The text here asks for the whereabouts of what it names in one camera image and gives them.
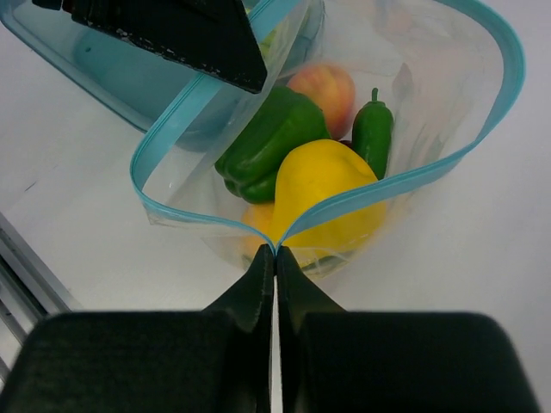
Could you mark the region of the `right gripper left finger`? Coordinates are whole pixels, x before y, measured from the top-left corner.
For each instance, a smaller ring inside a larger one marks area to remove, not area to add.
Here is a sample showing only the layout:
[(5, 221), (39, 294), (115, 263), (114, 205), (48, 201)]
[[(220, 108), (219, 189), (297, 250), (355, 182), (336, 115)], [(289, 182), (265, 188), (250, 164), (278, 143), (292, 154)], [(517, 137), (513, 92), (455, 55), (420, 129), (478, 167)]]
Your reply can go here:
[(275, 259), (200, 311), (66, 312), (39, 322), (4, 412), (268, 412)]

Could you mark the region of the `green chili pepper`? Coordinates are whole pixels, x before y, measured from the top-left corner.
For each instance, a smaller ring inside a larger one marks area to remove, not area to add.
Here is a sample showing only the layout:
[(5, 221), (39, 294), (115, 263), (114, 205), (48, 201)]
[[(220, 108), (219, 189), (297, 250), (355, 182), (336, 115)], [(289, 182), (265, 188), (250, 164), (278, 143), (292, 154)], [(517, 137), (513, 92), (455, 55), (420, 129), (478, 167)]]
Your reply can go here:
[(362, 157), (376, 178), (382, 180), (392, 143), (394, 118), (386, 103), (379, 100), (379, 90), (373, 88), (371, 99), (356, 114), (352, 127), (352, 149)]

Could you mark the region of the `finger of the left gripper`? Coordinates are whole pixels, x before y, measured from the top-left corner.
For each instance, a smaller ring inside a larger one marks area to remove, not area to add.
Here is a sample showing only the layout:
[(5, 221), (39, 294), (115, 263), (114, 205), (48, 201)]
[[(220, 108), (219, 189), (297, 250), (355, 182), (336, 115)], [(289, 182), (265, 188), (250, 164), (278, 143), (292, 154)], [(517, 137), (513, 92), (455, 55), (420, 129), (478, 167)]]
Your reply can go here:
[(252, 94), (267, 69), (240, 1), (34, 1), (83, 26), (188, 66)]

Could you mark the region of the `green bell pepper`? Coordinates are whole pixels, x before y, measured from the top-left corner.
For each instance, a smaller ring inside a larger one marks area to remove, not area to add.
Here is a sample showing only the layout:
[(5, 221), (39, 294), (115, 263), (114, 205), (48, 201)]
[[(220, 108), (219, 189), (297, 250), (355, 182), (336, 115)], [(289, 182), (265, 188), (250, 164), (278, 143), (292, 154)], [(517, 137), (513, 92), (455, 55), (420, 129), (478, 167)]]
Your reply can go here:
[(277, 86), (214, 167), (231, 194), (251, 204), (271, 202), (284, 158), (330, 136), (322, 110), (309, 97)]

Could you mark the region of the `pink peach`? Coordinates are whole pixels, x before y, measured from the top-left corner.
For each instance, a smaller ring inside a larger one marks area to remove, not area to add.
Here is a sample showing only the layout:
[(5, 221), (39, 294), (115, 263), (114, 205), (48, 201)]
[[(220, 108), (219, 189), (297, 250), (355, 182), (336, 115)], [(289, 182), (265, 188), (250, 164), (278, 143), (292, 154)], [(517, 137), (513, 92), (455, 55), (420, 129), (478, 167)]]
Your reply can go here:
[(287, 86), (309, 97), (322, 110), (333, 139), (346, 135), (353, 118), (356, 86), (344, 68), (327, 63), (307, 65), (290, 78)]

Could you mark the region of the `clear zip top bag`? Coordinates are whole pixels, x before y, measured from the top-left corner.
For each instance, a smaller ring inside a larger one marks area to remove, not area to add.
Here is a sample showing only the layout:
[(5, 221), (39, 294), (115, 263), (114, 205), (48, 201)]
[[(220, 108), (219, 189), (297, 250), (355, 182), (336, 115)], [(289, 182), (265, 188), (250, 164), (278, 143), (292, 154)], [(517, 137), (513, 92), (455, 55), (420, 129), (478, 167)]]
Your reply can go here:
[(240, 100), (206, 151), (177, 145), (227, 84), (194, 75), (161, 113), (130, 163), (133, 186), (151, 222), (196, 231), (219, 257), (242, 268), (244, 238), (258, 235), (272, 252), (289, 248), (245, 225), (251, 203), (231, 194), (215, 163), (245, 129), (269, 92), (307, 65), (344, 68), (356, 86), (349, 131), (335, 140), (352, 149), (352, 127), (373, 88), (393, 114), (382, 180), (321, 201), (286, 230), (285, 239), (378, 202), (382, 226), (359, 248), (323, 255), (289, 248), (309, 276), (345, 266), (379, 239), (424, 185), (447, 174), (505, 116), (522, 88), (524, 57), (510, 26), (479, 1), (323, 1), (324, 26), (313, 55), (280, 73), (309, 1), (247, 1), (245, 11), (266, 64), (263, 89)]

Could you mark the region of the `orange fruit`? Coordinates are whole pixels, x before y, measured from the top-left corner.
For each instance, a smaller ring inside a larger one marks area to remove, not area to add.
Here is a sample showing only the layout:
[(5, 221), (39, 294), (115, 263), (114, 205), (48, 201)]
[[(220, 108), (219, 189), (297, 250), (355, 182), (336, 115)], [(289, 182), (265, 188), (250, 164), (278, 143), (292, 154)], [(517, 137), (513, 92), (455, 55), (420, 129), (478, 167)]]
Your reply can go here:
[[(268, 234), (274, 212), (274, 203), (250, 204), (242, 215), (241, 222), (261, 233)], [(257, 253), (258, 248), (266, 240), (258, 235), (249, 235), (244, 238), (245, 255), (250, 259)]]

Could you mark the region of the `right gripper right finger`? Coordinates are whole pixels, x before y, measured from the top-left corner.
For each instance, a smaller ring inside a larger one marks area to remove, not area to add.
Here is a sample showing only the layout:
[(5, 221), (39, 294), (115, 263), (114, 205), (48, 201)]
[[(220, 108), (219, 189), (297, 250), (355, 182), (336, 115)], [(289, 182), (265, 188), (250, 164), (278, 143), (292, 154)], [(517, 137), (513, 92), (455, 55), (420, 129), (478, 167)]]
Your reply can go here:
[(286, 412), (537, 412), (505, 330), (467, 311), (347, 311), (276, 257)]

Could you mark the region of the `yellow pear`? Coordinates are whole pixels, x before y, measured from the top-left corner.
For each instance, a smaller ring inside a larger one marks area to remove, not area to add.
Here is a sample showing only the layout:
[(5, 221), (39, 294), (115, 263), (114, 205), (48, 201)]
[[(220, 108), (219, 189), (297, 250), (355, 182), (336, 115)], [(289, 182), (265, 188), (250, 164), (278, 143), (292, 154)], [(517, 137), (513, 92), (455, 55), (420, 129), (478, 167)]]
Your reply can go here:
[(272, 243), (313, 248), (323, 255), (362, 246), (384, 223), (381, 201), (345, 214), (287, 239), (286, 230), (311, 207), (332, 196), (377, 182), (368, 164), (349, 147), (319, 139), (293, 149), (277, 173), (275, 207), (268, 231)]

